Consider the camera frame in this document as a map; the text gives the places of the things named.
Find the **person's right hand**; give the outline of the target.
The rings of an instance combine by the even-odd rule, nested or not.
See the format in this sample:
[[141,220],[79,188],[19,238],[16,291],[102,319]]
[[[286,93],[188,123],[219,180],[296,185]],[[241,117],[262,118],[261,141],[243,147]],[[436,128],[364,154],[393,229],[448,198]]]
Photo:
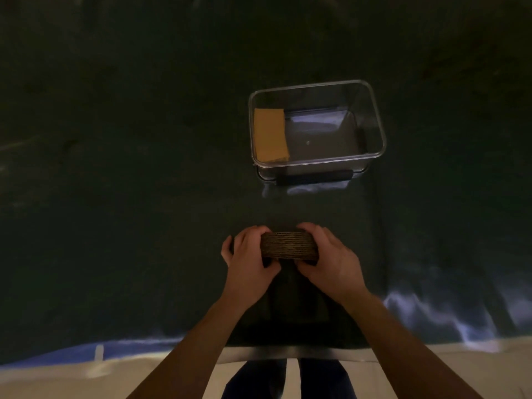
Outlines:
[[297,228],[310,234],[318,248],[317,280],[310,280],[319,290],[352,312],[360,299],[369,294],[359,258],[327,227],[303,222]]

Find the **person's left hand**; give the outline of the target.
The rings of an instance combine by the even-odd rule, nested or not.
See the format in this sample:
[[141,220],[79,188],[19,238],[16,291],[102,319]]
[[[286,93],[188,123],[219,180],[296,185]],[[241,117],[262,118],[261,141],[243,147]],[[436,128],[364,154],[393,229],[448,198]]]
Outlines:
[[273,280],[264,280],[261,238],[271,230],[267,226],[251,226],[232,238],[234,255],[228,268],[222,300],[243,314],[268,290]]

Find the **person's right forearm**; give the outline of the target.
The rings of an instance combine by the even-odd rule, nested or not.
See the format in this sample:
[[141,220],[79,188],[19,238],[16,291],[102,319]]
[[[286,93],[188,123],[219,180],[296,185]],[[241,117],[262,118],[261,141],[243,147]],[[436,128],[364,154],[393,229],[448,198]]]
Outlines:
[[367,289],[342,306],[357,323],[398,399],[483,399]]

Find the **person's left forearm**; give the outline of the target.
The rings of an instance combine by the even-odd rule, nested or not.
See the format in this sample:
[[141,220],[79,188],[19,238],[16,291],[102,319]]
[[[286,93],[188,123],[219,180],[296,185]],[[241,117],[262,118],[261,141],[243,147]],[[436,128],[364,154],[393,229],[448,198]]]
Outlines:
[[202,399],[231,333],[257,300],[251,295],[223,293],[126,399]]

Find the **dark plastic table cover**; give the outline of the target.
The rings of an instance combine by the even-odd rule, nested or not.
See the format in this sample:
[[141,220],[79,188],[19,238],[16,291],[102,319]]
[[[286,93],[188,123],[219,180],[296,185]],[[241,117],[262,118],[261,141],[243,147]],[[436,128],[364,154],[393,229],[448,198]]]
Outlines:
[[[346,183],[257,176],[248,100],[364,80]],[[328,227],[428,344],[532,337],[532,0],[0,0],[0,364],[167,351],[222,241]]]

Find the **yellow sponge cloth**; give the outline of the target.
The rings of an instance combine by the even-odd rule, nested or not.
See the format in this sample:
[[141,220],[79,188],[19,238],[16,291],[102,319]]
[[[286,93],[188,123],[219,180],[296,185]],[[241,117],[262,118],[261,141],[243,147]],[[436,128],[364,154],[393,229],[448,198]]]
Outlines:
[[254,109],[253,135],[257,161],[261,163],[289,161],[285,122],[285,112],[281,108]]

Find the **clear plastic storage container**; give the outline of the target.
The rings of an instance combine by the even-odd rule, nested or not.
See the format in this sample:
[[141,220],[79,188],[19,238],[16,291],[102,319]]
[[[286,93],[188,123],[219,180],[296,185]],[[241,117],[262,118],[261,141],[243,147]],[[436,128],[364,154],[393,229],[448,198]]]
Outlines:
[[[255,108],[284,110],[289,161],[257,161]],[[349,181],[363,174],[388,145],[374,89],[365,80],[258,90],[249,96],[248,113],[257,176],[277,186]]]

